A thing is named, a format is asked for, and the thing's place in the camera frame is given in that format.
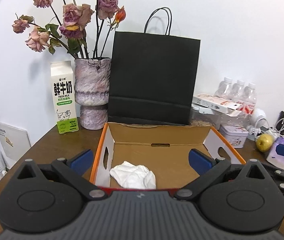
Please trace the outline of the purple tissue pack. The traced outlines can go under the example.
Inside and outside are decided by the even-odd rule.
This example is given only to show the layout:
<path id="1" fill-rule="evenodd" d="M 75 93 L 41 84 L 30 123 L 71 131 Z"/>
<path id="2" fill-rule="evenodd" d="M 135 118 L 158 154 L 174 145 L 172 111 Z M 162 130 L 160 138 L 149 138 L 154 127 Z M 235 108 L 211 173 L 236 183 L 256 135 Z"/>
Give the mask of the purple tissue pack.
<path id="1" fill-rule="evenodd" d="M 284 170 L 284 156 L 277 154 L 277 146 L 284 145 L 284 138 L 279 137 L 275 140 L 269 153 L 267 155 L 266 161 L 274 165 L 277 168 Z"/>

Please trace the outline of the yellow green apple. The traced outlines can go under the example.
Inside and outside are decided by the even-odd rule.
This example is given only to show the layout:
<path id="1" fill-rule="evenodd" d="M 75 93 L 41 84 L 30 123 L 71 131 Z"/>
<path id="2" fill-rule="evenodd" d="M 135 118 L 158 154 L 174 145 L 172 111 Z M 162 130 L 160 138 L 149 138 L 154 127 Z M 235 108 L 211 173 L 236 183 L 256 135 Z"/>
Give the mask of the yellow green apple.
<path id="1" fill-rule="evenodd" d="M 274 143 L 274 137 L 270 134 L 262 134 L 256 139 L 256 148 L 265 153 L 270 150 L 271 146 Z"/>

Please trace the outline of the small floral tin box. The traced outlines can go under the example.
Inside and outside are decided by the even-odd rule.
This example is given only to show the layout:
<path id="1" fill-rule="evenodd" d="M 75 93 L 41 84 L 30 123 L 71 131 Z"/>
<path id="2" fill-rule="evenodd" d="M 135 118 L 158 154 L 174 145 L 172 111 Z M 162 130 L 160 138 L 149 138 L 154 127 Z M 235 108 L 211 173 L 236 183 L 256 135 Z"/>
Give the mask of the small floral tin box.
<path id="1" fill-rule="evenodd" d="M 248 131 L 241 126 L 221 125 L 219 132 L 233 146 L 233 148 L 243 148 Z"/>

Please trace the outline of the orange cardboard fruit box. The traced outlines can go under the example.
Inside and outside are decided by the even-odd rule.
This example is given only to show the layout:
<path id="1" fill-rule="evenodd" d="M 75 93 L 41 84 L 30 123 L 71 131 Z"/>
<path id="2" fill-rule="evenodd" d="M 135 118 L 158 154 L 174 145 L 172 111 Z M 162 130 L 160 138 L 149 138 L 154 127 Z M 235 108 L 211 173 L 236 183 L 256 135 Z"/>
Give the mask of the orange cardboard fruit box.
<path id="1" fill-rule="evenodd" d="M 213 127 L 105 124 L 92 165 L 90 182 L 118 189 L 110 169 L 124 161 L 144 165 L 156 176 L 157 189 L 177 189 L 198 173 L 189 165 L 189 152 L 197 149 L 216 159 L 224 149 L 232 164 L 245 164 L 243 157 Z"/>

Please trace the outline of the clear plastic food container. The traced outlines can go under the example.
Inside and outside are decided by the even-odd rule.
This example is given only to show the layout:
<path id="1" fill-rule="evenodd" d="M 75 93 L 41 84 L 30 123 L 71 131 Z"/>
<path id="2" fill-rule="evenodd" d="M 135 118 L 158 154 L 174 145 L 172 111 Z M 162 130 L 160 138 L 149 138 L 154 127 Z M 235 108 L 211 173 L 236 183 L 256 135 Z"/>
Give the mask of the clear plastic food container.
<path id="1" fill-rule="evenodd" d="M 191 105 L 189 124 L 198 127 L 212 126 L 219 129 L 221 125 L 221 113 L 193 103 Z"/>

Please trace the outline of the crumpled white cloth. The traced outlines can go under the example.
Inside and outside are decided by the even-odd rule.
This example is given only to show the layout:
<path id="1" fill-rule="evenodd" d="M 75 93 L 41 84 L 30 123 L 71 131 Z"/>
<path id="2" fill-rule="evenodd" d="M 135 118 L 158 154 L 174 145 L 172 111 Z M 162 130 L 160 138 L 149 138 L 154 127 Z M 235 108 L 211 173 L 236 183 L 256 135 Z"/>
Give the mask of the crumpled white cloth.
<path id="1" fill-rule="evenodd" d="M 155 190 L 156 176 L 144 165 L 124 161 L 110 170 L 110 175 L 124 189 Z"/>

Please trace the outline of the flat white orange box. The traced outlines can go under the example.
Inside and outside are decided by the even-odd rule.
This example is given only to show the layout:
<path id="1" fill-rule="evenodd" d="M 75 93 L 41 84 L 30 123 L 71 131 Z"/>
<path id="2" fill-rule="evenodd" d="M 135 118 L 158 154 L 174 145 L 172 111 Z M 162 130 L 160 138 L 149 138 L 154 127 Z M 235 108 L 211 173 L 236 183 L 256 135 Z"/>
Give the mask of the flat white orange box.
<path id="1" fill-rule="evenodd" d="M 241 113 L 241 104 L 205 93 L 194 96 L 192 102 L 228 116 L 238 116 Z"/>

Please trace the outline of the right clear water bottle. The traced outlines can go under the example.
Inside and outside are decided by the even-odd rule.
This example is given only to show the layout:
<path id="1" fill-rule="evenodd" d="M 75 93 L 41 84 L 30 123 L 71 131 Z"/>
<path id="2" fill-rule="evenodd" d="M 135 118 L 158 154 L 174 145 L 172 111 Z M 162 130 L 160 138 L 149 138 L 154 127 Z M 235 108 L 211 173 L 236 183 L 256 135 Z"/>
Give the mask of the right clear water bottle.
<path id="1" fill-rule="evenodd" d="M 244 101 L 243 111 L 246 114 L 252 114 L 256 106 L 256 85 L 249 83 L 242 94 L 242 100 Z"/>

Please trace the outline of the clear water bottle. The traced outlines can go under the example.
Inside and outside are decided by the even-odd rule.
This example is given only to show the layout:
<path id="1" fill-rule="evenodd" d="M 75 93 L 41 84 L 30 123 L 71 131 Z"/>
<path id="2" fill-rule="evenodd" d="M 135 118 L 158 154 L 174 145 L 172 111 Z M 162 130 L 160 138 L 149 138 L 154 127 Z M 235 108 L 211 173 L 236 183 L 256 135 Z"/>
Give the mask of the clear water bottle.
<path id="1" fill-rule="evenodd" d="M 243 94 L 244 88 L 245 81 L 237 80 L 237 82 L 233 84 L 232 89 L 229 93 L 229 99 L 231 101 L 238 101 Z"/>
<path id="2" fill-rule="evenodd" d="M 246 114 L 252 114 L 256 106 L 256 85 L 249 83 L 242 94 L 242 100 L 244 101 L 243 111 Z"/>
<path id="3" fill-rule="evenodd" d="M 233 80 L 225 77 L 223 81 L 220 82 L 217 91 L 214 93 L 214 96 L 219 98 L 227 99 L 233 85 Z"/>

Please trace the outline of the left clear water bottle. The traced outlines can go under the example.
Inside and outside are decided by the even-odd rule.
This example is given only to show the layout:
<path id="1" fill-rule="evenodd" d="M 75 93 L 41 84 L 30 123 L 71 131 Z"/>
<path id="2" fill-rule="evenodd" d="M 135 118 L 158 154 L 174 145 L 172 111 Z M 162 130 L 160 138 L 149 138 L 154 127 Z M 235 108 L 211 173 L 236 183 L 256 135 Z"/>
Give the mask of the left clear water bottle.
<path id="1" fill-rule="evenodd" d="M 233 80 L 225 77 L 223 81 L 220 82 L 217 91 L 214 93 L 214 96 L 219 98 L 227 99 L 233 85 Z"/>

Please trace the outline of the middle clear water bottle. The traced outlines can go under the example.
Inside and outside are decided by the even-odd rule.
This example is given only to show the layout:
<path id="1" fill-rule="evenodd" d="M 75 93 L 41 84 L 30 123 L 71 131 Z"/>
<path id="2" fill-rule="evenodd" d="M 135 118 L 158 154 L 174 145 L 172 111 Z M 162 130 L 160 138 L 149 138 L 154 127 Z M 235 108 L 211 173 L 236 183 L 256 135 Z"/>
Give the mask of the middle clear water bottle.
<path id="1" fill-rule="evenodd" d="M 231 101 L 238 101 L 243 94 L 244 88 L 245 81 L 237 80 L 237 82 L 233 84 L 232 89 L 229 93 L 229 99 Z"/>

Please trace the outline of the pink textured ceramic vase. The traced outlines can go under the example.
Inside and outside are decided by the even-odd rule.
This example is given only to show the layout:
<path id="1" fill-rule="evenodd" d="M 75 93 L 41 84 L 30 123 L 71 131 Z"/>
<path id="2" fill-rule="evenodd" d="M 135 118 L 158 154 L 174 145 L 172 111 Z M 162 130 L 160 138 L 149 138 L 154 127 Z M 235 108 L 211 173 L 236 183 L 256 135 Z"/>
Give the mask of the pink textured ceramic vase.
<path id="1" fill-rule="evenodd" d="M 110 58 L 75 60 L 75 100 L 85 129 L 99 130 L 107 122 L 110 67 Z"/>

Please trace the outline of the black paper shopping bag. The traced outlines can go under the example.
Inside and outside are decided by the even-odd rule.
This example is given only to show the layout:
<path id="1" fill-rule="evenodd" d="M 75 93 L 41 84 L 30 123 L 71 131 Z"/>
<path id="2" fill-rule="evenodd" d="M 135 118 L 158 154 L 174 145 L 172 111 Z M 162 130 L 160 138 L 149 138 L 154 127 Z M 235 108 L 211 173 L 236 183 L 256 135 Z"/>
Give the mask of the black paper shopping bag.
<path id="1" fill-rule="evenodd" d="M 187 125 L 200 40 L 172 36 L 168 7 L 164 35 L 117 31 L 110 69 L 108 120 L 123 124 Z"/>

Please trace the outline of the dried pink rose bouquet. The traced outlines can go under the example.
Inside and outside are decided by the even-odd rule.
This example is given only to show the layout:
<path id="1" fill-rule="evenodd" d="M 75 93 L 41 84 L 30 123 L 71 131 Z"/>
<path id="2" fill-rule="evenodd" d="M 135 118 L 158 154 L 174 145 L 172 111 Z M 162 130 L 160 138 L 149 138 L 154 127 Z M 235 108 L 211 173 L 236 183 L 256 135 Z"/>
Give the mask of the dried pink rose bouquet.
<path id="1" fill-rule="evenodd" d="M 54 54 L 57 47 L 63 47 L 75 60 L 101 60 L 104 49 L 99 49 L 98 44 L 103 26 L 107 25 L 108 32 L 111 33 L 125 18 L 125 8 L 118 5 L 118 0 L 96 0 L 94 8 L 89 4 L 79 5 L 72 0 L 71 3 L 63 3 L 62 17 L 54 15 L 57 23 L 50 22 L 42 27 L 36 24 L 34 17 L 21 15 L 13 22 L 12 28 L 16 34 L 32 28 L 25 41 L 32 51 L 41 53 L 48 50 L 50 54 Z M 86 26 L 91 20 L 96 23 L 96 40 L 92 53 L 86 42 Z"/>

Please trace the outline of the white booklet against wall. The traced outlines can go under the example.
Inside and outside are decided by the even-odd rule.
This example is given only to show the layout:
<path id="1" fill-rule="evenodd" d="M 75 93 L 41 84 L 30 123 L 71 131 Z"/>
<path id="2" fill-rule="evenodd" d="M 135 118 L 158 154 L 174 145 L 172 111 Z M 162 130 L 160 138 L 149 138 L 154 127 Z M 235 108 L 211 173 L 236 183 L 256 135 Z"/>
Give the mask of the white booklet against wall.
<path id="1" fill-rule="evenodd" d="M 18 161 L 30 148 L 26 130 L 0 122 L 0 142 L 5 155 Z"/>

